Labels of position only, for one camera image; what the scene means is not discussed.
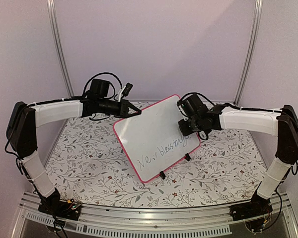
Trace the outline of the left aluminium corner post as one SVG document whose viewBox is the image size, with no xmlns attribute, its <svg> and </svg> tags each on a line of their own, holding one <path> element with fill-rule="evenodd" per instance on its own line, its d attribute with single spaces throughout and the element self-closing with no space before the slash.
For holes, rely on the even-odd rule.
<svg viewBox="0 0 298 238">
<path fill-rule="evenodd" d="M 73 96 L 74 90 L 73 90 L 73 87 L 71 84 L 71 80 L 70 80 L 70 76 L 69 76 L 69 72 L 67 69 L 67 64 L 66 64 L 66 60 L 65 60 L 65 56 L 64 56 L 64 51 L 63 51 L 63 47 L 62 47 L 62 43 L 61 43 L 61 36 L 60 36 L 60 32 L 59 32 L 56 8 L 55 8 L 55 1 L 47 0 L 46 2 L 47 2 L 47 10 L 48 10 L 48 14 L 49 14 L 49 20 L 50 20 L 53 39 L 54 39 L 56 54 L 57 54 L 57 58 L 59 61 L 65 88 L 67 90 L 68 95 Z"/>
</svg>

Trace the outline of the black whiteboard foot clip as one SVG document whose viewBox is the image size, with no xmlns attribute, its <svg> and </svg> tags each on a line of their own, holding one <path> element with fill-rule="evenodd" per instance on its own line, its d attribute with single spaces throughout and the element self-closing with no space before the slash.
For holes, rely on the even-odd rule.
<svg viewBox="0 0 298 238">
<path fill-rule="evenodd" d="M 187 160 L 187 161 L 190 161 L 191 160 L 191 157 L 190 157 L 190 155 L 188 153 L 185 154 L 185 160 Z"/>
<path fill-rule="evenodd" d="M 164 174 L 163 171 L 161 171 L 161 172 L 159 173 L 159 177 L 162 178 L 163 180 L 165 180 L 166 176 L 165 176 L 165 174 Z"/>
</svg>

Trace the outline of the pink framed whiteboard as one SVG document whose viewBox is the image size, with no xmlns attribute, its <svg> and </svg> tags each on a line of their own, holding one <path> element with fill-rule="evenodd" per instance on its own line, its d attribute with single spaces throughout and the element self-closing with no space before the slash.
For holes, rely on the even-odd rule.
<svg viewBox="0 0 298 238">
<path fill-rule="evenodd" d="M 183 119 L 171 95 L 142 110 L 138 116 L 121 119 L 113 130 L 139 180 L 148 183 L 198 149 L 197 134 L 182 135 L 178 121 Z"/>
</svg>

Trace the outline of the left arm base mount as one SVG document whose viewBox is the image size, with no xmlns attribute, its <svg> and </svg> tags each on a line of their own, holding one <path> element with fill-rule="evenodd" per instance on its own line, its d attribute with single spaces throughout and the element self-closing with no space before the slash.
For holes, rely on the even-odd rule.
<svg viewBox="0 0 298 238">
<path fill-rule="evenodd" d="M 53 214 L 57 218 L 77 221 L 80 216 L 81 206 L 82 203 L 74 201 L 74 199 L 45 199 L 45 201 L 41 201 L 38 211 L 49 215 Z"/>
</svg>

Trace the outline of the aluminium front rail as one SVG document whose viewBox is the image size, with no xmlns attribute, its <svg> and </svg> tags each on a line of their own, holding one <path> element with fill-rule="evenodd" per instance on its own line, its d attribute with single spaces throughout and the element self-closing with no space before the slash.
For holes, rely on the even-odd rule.
<svg viewBox="0 0 298 238">
<path fill-rule="evenodd" d="M 24 193 L 12 231 L 14 238 L 298 238 L 298 225 L 288 196 L 271 198 L 273 212 L 266 229 L 255 232 L 249 223 L 260 217 L 234 220 L 229 205 L 191 208 L 140 209 L 84 204 L 78 220 L 54 225 L 39 212 L 37 195 Z"/>
</svg>

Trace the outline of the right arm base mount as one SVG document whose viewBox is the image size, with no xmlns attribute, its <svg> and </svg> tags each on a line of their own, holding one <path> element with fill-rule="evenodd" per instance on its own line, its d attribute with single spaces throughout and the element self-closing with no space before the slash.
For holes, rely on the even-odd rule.
<svg viewBox="0 0 298 238">
<path fill-rule="evenodd" d="M 272 211 L 270 199 L 264 199 L 257 194 L 254 194 L 249 202 L 229 207 L 229 214 L 234 221 L 261 216 Z"/>
</svg>

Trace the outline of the aluminium corner post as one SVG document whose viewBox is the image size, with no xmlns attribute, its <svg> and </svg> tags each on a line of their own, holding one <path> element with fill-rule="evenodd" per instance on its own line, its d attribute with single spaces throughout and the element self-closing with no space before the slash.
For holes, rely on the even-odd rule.
<svg viewBox="0 0 298 238">
<path fill-rule="evenodd" d="M 48 10 L 48 14 L 49 14 L 49 20 L 50 20 L 53 39 L 54 39 L 56 54 L 57 54 L 57 58 L 59 61 L 65 88 L 67 90 L 68 95 L 73 96 L 74 90 L 73 90 L 73 87 L 71 84 L 71 80 L 70 80 L 70 76 L 69 76 L 69 72 L 67 69 L 67 64 L 66 64 L 66 60 L 65 60 L 65 56 L 64 56 L 64 51 L 63 51 L 63 47 L 62 47 L 62 43 L 61 43 L 61 36 L 60 36 L 60 32 L 59 32 L 56 8 L 55 8 L 55 1 L 47 0 L 46 2 L 47 2 L 47 10 Z"/>
<path fill-rule="evenodd" d="M 253 20 L 252 20 L 252 25 L 251 25 L 251 31 L 250 31 L 250 39 L 249 39 L 249 43 L 248 43 L 245 62 L 244 62 L 243 68 L 242 68 L 241 77 L 240 77 L 239 85 L 237 88 L 236 96 L 234 98 L 235 105 L 240 104 L 241 98 L 242 98 L 242 95 L 244 92 L 244 88 L 245 88 L 245 85 L 247 82 L 254 50 L 256 47 L 257 36 L 258 36 L 259 28 L 260 28 L 262 7 L 263 7 L 263 1 L 256 0 L 255 7 L 254 7 Z"/>
</svg>

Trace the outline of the floral patterned table mat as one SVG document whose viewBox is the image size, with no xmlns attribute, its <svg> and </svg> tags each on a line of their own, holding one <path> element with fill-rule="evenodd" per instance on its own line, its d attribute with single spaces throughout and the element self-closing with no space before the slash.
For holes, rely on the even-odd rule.
<svg viewBox="0 0 298 238">
<path fill-rule="evenodd" d="M 218 205 L 251 198 L 266 173 L 248 132 L 222 130 L 165 179 L 142 183 L 113 131 L 115 121 L 67 121 L 46 166 L 62 199 L 137 208 Z"/>
</svg>

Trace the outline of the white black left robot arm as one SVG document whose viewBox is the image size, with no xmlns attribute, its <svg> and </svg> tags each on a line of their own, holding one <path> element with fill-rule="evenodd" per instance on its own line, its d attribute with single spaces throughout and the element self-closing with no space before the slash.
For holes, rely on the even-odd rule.
<svg viewBox="0 0 298 238">
<path fill-rule="evenodd" d="M 15 156 L 16 166 L 33 185 L 38 195 L 46 198 L 44 206 L 53 215 L 60 215 L 64 205 L 55 196 L 59 192 L 50 180 L 39 151 L 39 130 L 49 124 L 77 118 L 96 120 L 95 115 L 126 119 L 141 114 L 127 96 L 132 83 L 121 85 L 108 96 L 112 83 L 100 78 L 90 79 L 81 95 L 42 102 L 15 103 L 6 129 L 5 152 Z"/>
</svg>

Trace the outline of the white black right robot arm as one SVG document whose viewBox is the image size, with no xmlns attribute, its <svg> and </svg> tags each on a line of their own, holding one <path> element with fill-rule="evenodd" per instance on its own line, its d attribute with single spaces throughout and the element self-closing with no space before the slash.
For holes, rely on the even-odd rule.
<svg viewBox="0 0 298 238">
<path fill-rule="evenodd" d="M 200 93 L 188 93 L 180 98 L 177 106 L 184 116 L 178 122 L 183 136 L 212 130 L 240 129 L 260 132 L 278 138 L 275 158 L 267 174 L 247 205 L 251 216 L 258 216 L 266 208 L 268 200 L 286 179 L 291 166 L 298 162 L 298 118 L 292 106 L 280 109 L 237 107 L 230 103 L 213 104 L 208 108 L 200 99 Z"/>
</svg>

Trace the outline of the right aluminium corner post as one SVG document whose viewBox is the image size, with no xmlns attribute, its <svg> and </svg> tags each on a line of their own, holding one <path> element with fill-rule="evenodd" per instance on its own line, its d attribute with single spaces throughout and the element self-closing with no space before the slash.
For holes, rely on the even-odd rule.
<svg viewBox="0 0 298 238">
<path fill-rule="evenodd" d="M 242 95 L 244 92 L 244 88 L 245 88 L 245 85 L 247 82 L 254 50 L 256 47 L 257 36 L 258 36 L 259 28 L 260 28 L 262 7 L 263 7 L 263 1 L 256 0 L 255 7 L 254 7 L 253 20 L 252 20 L 252 25 L 251 25 L 251 31 L 250 31 L 250 39 L 249 39 L 249 43 L 248 43 L 245 62 L 244 62 L 243 68 L 242 68 L 241 77 L 240 77 L 239 85 L 237 88 L 236 96 L 234 98 L 235 105 L 240 104 L 241 98 L 242 98 Z"/>
</svg>

